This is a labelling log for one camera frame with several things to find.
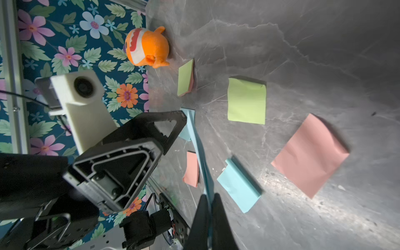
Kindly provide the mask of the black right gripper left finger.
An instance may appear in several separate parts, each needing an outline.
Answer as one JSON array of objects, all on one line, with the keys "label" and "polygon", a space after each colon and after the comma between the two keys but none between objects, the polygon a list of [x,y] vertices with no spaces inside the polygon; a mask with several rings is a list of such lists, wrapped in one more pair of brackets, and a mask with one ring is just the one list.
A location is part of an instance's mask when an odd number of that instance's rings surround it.
[{"label": "black right gripper left finger", "polygon": [[184,250],[207,250],[209,232],[209,208],[205,194],[201,195]]}]

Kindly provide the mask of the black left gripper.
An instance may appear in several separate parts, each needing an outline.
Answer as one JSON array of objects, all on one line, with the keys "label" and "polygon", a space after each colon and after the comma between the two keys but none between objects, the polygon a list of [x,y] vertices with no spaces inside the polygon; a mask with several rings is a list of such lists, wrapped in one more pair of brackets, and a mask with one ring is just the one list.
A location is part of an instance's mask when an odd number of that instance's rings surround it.
[{"label": "black left gripper", "polygon": [[1,154],[2,250],[63,250],[108,214],[130,207],[163,155],[152,138],[97,145],[70,166],[64,156]]}]

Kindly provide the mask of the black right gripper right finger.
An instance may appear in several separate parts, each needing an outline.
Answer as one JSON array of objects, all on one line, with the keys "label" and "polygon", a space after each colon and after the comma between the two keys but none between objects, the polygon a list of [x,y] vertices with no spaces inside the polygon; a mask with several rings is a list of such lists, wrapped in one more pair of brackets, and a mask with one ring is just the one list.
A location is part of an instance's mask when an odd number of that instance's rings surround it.
[{"label": "black right gripper right finger", "polygon": [[238,250],[233,237],[227,215],[218,193],[214,195],[211,205],[212,212],[212,249],[213,250]]}]

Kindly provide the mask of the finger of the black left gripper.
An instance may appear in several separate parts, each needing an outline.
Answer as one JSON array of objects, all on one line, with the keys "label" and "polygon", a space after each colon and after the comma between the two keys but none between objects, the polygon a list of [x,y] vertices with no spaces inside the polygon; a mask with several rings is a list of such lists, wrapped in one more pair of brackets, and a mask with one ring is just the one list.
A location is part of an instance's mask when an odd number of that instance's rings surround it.
[{"label": "finger of the black left gripper", "polygon": [[[155,126],[157,122],[172,121],[175,121],[176,124],[169,136],[164,135]],[[108,136],[104,137],[102,144],[152,138],[162,146],[163,154],[166,155],[183,128],[186,126],[186,122],[187,116],[180,110],[158,113],[141,113],[121,127],[117,128]]]}]

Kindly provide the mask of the small blue memo pad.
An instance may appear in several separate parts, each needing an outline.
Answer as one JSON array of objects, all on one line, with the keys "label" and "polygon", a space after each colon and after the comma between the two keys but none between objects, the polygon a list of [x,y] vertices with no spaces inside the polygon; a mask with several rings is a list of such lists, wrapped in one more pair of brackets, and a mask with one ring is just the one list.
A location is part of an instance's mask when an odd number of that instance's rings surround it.
[{"label": "small blue memo pad", "polygon": [[264,191],[235,156],[228,158],[225,163],[226,167],[217,181],[235,201],[241,212],[247,213]]}]

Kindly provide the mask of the small pink memo pad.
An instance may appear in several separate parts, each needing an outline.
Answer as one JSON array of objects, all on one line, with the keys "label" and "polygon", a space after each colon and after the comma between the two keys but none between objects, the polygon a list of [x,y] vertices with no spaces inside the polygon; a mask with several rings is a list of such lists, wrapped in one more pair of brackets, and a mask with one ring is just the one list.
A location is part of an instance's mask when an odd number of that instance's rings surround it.
[{"label": "small pink memo pad", "polygon": [[186,171],[182,178],[183,182],[196,188],[198,186],[199,174],[200,170],[197,160],[197,154],[193,152],[187,152]]}]

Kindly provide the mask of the green memo pad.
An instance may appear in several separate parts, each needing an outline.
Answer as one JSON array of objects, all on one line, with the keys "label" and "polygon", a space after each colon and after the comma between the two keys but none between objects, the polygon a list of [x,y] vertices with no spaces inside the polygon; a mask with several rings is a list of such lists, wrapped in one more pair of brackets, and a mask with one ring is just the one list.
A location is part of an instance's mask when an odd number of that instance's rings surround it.
[{"label": "green memo pad", "polygon": [[179,68],[177,96],[184,96],[192,91],[194,83],[193,65],[194,59],[191,59]]}]

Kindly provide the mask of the torn green memo page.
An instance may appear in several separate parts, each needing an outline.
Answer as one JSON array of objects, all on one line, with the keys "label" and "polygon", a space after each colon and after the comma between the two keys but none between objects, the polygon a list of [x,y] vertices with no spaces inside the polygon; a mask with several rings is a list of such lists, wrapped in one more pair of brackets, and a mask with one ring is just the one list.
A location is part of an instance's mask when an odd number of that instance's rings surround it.
[{"label": "torn green memo page", "polygon": [[250,78],[229,78],[228,120],[264,125],[266,98],[266,82]]}]

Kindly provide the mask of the torn pink memo page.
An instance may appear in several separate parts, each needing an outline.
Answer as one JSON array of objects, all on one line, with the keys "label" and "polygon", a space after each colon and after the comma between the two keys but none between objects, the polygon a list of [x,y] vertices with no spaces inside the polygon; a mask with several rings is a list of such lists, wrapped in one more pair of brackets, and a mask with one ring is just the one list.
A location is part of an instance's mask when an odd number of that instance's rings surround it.
[{"label": "torn pink memo page", "polygon": [[271,164],[312,199],[349,154],[330,129],[309,114]]}]

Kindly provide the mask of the torn blue memo page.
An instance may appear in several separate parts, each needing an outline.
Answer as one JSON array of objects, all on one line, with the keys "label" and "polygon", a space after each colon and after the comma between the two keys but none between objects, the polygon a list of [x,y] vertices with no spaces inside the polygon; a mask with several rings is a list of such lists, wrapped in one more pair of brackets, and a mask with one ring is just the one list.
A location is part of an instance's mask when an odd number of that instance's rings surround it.
[{"label": "torn blue memo page", "polygon": [[[180,110],[184,112],[186,117],[190,116],[192,118],[192,120],[195,121],[195,110],[187,109],[187,108],[180,108]],[[189,142],[189,141],[191,141],[191,137],[190,137],[187,126],[188,125],[184,126],[184,128],[182,129],[182,131],[179,134],[179,137]]]}]

